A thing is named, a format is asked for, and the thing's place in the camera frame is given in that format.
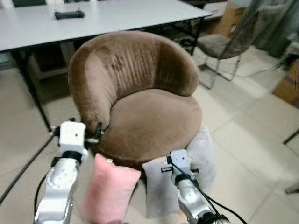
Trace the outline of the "pink pillow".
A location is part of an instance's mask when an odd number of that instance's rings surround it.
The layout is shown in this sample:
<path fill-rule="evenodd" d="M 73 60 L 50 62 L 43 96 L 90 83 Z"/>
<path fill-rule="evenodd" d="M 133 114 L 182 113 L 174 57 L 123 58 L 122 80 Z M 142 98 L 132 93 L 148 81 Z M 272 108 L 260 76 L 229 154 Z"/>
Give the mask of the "pink pillow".
<path fill-rule="evenodd" d="M 139 170 L 116 166 L 96 153 L 82 206 L 84 217 L 92 224 L 120 224 L 140 177 Z"/>

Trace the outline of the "brown velvet round sofa chair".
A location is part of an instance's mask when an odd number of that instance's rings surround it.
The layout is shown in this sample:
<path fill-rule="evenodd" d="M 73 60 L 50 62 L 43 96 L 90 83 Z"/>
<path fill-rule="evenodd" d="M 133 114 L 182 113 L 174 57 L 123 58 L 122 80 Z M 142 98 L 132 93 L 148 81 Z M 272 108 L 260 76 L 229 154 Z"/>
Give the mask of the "brown velvet round sofa chair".
<path fill-rule="evenodd" d="M 91 147 L 118 166 L 143 163 L 185 148 L 201 128 L 193 97 L 200 72 L 172 40 L 141 31 L 103 34 L 83 43 L 68 68 L 73 102 L 87 133 L 103 136 Z"/>

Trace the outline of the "black metal leg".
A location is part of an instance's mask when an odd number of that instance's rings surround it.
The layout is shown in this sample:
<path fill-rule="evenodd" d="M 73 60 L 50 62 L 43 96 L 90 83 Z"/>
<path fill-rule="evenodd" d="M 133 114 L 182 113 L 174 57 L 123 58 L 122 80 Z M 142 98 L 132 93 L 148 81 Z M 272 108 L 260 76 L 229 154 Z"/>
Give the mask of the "black metal leg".
<path fill-rule="evenodd" d="M 288 136 L 284 141 L 283 144 L 287 144 L 289 143 L 293 138 L 295 138 L 297 135 L 299 134 L 299 130 L 296 130 L 295 132 L 293 132 L 290 136 Z"/>

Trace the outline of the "beige cabinet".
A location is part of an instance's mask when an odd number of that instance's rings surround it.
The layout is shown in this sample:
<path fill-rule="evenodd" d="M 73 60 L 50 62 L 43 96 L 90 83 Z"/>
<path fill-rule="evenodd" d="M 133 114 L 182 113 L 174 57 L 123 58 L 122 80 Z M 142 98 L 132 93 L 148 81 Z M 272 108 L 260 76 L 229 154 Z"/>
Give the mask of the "beige cabinet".
<path fill-rule="evenodd" d="M 75 53 L 73 42 L 52 43 L 30 49 L 27 69 L 43 102 L 69 95 L 68 65 Z"/>

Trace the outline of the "cardboard box purple print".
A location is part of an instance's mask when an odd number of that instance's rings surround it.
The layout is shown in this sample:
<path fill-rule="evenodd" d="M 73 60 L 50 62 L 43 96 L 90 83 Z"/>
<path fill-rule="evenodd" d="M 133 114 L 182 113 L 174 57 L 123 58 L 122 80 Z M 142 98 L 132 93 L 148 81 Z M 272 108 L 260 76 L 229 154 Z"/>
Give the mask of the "cardboard box purple print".
<path fill-rule="evenodd" d="M 298 62 L 294 62 L 288 72 L 288 75 L 280 81 L 272 93 L 283 101 L 299 108 L 299 84 L 297 81 L 297 70 Z"/>

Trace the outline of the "black controller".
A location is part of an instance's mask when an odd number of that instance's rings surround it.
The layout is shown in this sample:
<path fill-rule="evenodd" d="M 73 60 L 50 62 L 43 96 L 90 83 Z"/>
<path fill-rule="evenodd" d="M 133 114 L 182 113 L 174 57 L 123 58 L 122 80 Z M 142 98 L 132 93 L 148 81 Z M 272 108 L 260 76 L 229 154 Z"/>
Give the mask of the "black controller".
<path fill-rule="evenodd" d="M 84 18 L 85 13 L 81 11 L 80 9 L 77 11 L 71 11 L 71 12 L 54 12 L 54 17 L 56 20 L 62 20 L 62 19 L 73 19 L 73 18 Z"/>

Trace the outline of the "grey chair metal legs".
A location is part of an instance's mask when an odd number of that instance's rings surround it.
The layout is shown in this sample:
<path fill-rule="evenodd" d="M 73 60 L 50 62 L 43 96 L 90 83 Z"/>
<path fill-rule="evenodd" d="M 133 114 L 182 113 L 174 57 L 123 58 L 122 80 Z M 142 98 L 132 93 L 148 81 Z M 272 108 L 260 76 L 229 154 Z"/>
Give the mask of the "grey chair metal legs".
<path fill-rule="evenodd" d="M 227 81 L 233 81 L 239 68 L 239 62 L 241 62 L 242 53 L 245 53 L 250 48 L 257 36 L 267 28 L 271 20 L 280 15 L 283 8 L 283 5 L 261 6 L 233 32 L 231 38 L 220 34 L 200 37 L 197 41 L 197 47 L 206 54 L 206 58 L 204 64 L 199 66 L 199 68 L 209 69 L 215 73 L 209 84 L 202 81 L 200 81 L 200 84 L 203 87 L 212 89 L 216 75 Z M 226 77 L 219 71 L 220 61 L 233 57 L 238 57 L 235 70 L 231 73 L 231 77 Z"/>

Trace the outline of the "grey green curtain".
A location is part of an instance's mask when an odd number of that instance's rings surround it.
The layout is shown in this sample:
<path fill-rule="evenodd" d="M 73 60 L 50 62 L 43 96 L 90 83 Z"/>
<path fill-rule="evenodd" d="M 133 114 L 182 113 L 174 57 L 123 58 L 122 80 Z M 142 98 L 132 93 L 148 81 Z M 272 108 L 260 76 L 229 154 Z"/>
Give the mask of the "grey green curtain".
<path fill-rule="evenodd" d="M 257 49 L 267 51 L 272 56 L 279 58 L 284 55 L 290 45 L 292 34 L 297 34 L 299 29 L 299 0 L 256 0 L 253 9 L 259 6 L 282 5 L 280 13 L 269 21 L 267 28 L 253 42 Z"/>

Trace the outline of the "plain brown cardboard box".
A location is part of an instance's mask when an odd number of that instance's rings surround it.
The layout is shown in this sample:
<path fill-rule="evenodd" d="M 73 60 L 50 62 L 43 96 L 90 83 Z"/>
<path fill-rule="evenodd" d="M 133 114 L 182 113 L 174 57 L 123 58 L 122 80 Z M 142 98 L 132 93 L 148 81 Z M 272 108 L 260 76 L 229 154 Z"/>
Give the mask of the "plain brown cardboard box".
<path fill-rule="evenodd" d="M 246 10 L 246 7 L 239 6 L 235 3 L 228 3 L 223 16 L 220 18 L 211 34 L 220 34 L 230 38 L 237 26 L 241 24 Z"/>

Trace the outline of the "small white table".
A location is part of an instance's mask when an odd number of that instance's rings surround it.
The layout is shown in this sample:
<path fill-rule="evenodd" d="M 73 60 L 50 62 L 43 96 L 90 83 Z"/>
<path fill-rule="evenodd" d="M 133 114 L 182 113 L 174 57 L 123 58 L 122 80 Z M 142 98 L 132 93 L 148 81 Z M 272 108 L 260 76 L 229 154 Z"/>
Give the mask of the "small white table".
<path fill-rule="evenodd" d="M 202 7 L 203 10 L 209 11 L 212 15 L 206 17 L 207 21 L 212 19 L 219 19 L 223 16 L 224 11 L 226 9 L 227 2 L 215 2 L 215 3 L 207 3 Z"/>

